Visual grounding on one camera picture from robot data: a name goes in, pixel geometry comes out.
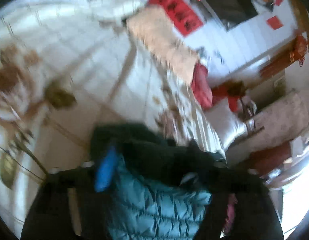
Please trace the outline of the dark green puffer jacket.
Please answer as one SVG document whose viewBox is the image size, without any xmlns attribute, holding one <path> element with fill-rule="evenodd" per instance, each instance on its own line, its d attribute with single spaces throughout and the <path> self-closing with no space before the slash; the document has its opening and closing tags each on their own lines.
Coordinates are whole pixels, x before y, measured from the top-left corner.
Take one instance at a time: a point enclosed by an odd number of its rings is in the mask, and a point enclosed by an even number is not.
<svg viewBox="0 0 309 240">
<path fill-rule="evenodd" d="M 111 239 L 194 239 L 212 194 L 198 170 L 214 167 L 197 144 L 177 146 L 141 124 L 98 126 L 91 138 L 95 162 L 114 147 L 118 164 L 105 206 Z"/>
</svg>

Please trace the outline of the white satin pillow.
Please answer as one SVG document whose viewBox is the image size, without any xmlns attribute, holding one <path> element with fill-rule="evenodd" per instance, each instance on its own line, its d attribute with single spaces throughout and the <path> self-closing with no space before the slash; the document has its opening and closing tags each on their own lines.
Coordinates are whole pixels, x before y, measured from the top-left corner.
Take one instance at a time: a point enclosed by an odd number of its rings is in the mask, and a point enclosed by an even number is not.
<svg viewBox="0 0 309 240">
<path fill-rule="evenodd" d="M 223 151 L 240 136 L 247 134 L 247 126 L 230 110 L 228 99 L 204 112 L 206 120 L 216 131 Z"/>
</svg>

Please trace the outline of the red ruffled cushion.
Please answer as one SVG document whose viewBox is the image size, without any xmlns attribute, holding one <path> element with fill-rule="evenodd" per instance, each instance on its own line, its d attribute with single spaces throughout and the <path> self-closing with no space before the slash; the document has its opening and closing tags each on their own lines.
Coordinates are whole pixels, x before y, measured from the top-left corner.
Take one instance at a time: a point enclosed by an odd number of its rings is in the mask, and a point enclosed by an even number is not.
<svg viewBox="0 0 309 240">
<path fill-rule="evenodd" d="M 212 91 L 208 85 L 208 69 L 197 62 L 193 70 L 191 89 L 201 108 L 206 111 L 213 106 Z"/>
</svg>

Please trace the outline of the floral cream bed quilt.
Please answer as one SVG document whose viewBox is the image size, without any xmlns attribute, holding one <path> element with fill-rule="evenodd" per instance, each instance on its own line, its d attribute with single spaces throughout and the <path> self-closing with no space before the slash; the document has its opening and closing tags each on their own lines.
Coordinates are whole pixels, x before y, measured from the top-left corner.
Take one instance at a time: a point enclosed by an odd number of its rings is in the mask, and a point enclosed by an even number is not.
<svg viewBox="0 0 309 240">
<path fill-rule="evenodd" d="M 145 7 L 50 0 L 0 18 L 0 217 L 17 239 L 49 174 L 94 164 L 98 126 L 141 124 L 224 154 L 190 84 L 127 29 Z"/>
</svg>

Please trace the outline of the red calligraphy banner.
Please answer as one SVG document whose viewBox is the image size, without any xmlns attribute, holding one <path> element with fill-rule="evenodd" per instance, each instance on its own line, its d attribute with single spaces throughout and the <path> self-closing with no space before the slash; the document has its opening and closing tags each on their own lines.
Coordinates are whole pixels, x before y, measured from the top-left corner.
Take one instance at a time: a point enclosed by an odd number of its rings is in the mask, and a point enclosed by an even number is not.
<svg viewBox="0 0 309 240">
<path fill-rule="evenodd" d="M 184 0 L 148 0 L 148 4 L 161 6 L 184 37 L 203 26 L 199 16 Z"/>
</svg>

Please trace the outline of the beige embroidered pillow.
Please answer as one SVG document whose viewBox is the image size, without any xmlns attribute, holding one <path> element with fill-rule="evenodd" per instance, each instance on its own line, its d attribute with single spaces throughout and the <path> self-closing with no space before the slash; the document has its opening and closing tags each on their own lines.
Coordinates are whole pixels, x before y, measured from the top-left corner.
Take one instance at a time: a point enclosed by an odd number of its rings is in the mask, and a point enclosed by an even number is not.
<svg viewBox="0 0 309 240">
<path fill-rule="evenodd" d="M 126 25 L 163 67 L 191 84 L 199 55 L 176 36 L 173 22 L 163 8 L 156 5 L 145 7 L 131 16 Z"/>
</svg>

